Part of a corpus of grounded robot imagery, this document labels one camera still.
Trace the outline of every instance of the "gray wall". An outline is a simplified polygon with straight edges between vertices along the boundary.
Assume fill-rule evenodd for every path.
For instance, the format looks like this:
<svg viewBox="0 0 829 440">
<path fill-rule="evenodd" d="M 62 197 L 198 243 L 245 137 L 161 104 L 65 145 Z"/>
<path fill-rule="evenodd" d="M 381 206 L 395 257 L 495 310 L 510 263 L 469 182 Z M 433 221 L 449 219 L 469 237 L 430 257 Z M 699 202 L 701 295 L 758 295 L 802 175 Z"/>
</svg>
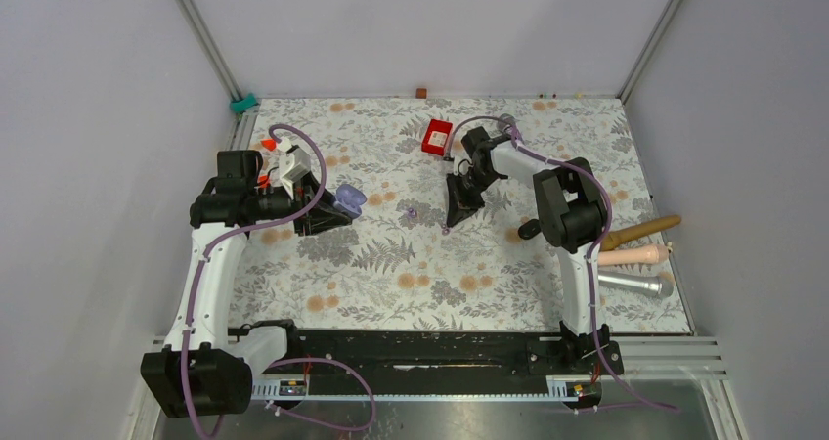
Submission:
<svg viewBox="0 0 829 440">
<path fill-rule="evenodd" d="M 0 7 L 0 438 L 117 438 L 228 100 L 173 0 Z"/>
<path fill-rule="evenodd" d="M 686 0 L 629 105 L 751 438 L 829 426 L 829 0 Z"/>
<path fill-rule="evenodd" d="M 196 0 L 259 96 L 615 94 L 668 0 Z"/>
</svg>

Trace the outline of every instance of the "green object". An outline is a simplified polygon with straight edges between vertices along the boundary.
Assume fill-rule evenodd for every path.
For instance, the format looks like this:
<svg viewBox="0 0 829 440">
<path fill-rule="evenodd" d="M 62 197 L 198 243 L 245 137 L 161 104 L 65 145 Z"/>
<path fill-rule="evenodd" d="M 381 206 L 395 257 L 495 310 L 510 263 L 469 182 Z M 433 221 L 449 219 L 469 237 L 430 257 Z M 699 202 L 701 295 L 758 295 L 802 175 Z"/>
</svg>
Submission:
<svg viewBox="0 0 829 440">
<path fill-rule="evenodd" d="M 248 108 L 252 108 L 258 104 L 259 102 L 256 101 L 256 97 L 253 96 L 253 93 L 248 93 L 243 100 L 232 101 L 231 110 L 236 114 L 241 114 Z"/>
</svg>

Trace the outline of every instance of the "floral tablecloth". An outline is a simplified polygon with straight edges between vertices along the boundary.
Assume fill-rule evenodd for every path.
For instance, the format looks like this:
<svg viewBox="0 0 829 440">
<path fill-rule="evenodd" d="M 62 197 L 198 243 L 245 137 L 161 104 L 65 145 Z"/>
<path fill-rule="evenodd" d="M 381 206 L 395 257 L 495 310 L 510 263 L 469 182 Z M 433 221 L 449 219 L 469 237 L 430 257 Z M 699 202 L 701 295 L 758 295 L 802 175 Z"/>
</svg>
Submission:
<svg viewBox="0 0 829 440">
<path fill-rule="evenodd" d="M 485 193 L 484 209 L 443 235 L 445 176 L 453 166 L 420 150 L 431 118 L 457 124 L 504 112 L 515 116 L 535 150 L 590 162 L 612 195 L 614 229 L 653 217 L 617 100 L 263 100 L 251 147 L 263 153 L 265 169 L 277 164 L 278 152 L 262 148 L 261 139 L 270 125 L 291 124 L 322 149 L 330 190 L 349 183 L 369 201 L 352 226 L 314 237 L 297 237 L 290 226 L 252 233 L 230 324 L 292 318 L 302 328 L 558 330 L 558 262 L 543 237 L 525 242 L 517 235 L 537 216 L 532 190 L 498 181 Z M 492 122 L 480 125 L 496 132 Z M 461 136 L 456 157 L 465 156 Z M 669 263 L 616 270 L 673 278 Z M 656 300 L 602 288 L 600 311 L 613 331 L 689 332 L 676 292 Z"/>
</svg>

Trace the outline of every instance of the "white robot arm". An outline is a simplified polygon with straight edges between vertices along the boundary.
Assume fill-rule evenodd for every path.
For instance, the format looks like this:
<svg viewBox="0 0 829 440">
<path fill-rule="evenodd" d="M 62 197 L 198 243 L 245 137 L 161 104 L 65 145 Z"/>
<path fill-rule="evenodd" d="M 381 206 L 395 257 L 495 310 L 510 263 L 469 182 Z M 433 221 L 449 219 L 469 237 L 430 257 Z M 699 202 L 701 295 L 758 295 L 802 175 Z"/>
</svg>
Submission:
<svg viewBox="0 0 829 440">
<path fill-rule="evenodd" d="M 539 219 L 522 226 L 519 236 L 528 240 L 543 233 L 555 246 L 564 286 L 562 332 L 567 335 L 569 331 L 575 339 L 589 341 L 588 335 L 592 333 L 589 286 L 593 285 L 598 295 L 598 280 L 590 283 L 588 268 L 591 266 L 593 275 L 597 275 L 598 246 L 591 256 L 586 256 L 607 217 L 600 192 L 593 183 L 568 169 L 551 167 L 519 152 L 507 133 L 490 138 L 483 127 L 477 127 L 464 135 L 461 143 L 469 154 L 470 165 L 463 174 L 447 176 L 447 226 L 455 226 L 483 207 L 481 193 L 498 179 L 515 179 L 533 188 Z M 583 158 L 569 162 L 590 172 Z M 597 319 L 596 326 L 604 330 L 600 312 Z M 595 348 L 592 343 L 581 345 L 589 351 Z"/>
<path fill-rule="evenodd" d="M 191 206 L 193 248 L 181 303 L 162 350 L 144 354 L 141 363 L 141 376 L 168 417 L 188 414 L 179 370 L 187 332 L 190 335 L 185 363 L 189 367 L 192 399 L 200 416 L 244 412 L 250 402 L 252 378 L 291 352 L 296 327 L 290 321 L 259 322 L 239 343 L 228 342 L 234 275 L 247 235 L 237 233 L 225 238 L 212 248 L 209 258 L 204 257 L 209 243 L 257 221 L 295 215 L 318 193 L 322 186 L 311 173 L 308 155 L 288 139 L 280 142 L 280 150 L 284 150 L 280 161 L 281 186 L 259 183 L 263 163 L 259 152 L 220 152 L 218 174 L 207 182 Z M 340 188 L 344 191 L 342 201 L 338 200 L 339 190 L 337 196 L 322 191 L 316 205 L 293 220 L 294 233 L 315 235 L 350 225 L 359 216 L 360 207 L 347 198 L 362 194 L 349 188 Z M 198 292 L 191 302 L 191 289 L 200 266 Z M 188 324 L 190 308 L 193 320 Z"/>
</svg>

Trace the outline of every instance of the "orange flower pattern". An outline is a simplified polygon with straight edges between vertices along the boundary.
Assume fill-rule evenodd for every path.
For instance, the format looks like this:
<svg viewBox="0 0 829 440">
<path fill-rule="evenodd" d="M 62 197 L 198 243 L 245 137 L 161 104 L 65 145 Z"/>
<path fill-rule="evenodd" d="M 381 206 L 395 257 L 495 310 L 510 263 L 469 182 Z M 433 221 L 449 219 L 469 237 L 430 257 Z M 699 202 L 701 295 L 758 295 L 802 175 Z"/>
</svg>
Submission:
<svg viewBox="0 0 829 440">
<path fill-rule="evenodd" d="M 261 146 L 267 128 L 293 123 L 319 144 L 327 189 L 348 183 L 368 200 L 363 216 L 347 227 L 309 237 L 296 235 L 293 224 L 251 233 L 229 324 L 292 318 L 313 328 L 557 330 L 558 260 L 544 237 L 518 236 L 518 227 L 539 215 L 532 189 L 498 181 L 485 193 L 484 209 L 441 233 L 445 175 L 454 166 L 420 150 L 429 119 L 458 125 L 472 115 L 501 112 L 515 116 L 535 150 L 590 162 L 614 202 L 614 228 L 653 218 L 632 130 L 616 100 L 265 99 L 250 147 L 267 168 L 280 155 Z M 492 122 L 470 127 L 477 125 L 496 132 Z M 456 161 L 466 158 L 461 137 L 452 144 Z M 650 242 L 661 237 L 632 245 Z M 674 277 L 670 263 L 618 270 Z M 602 287 L 599 296 L 614 330 L 688 331 L 678 292 L 656 300 Z"/>
</svg>

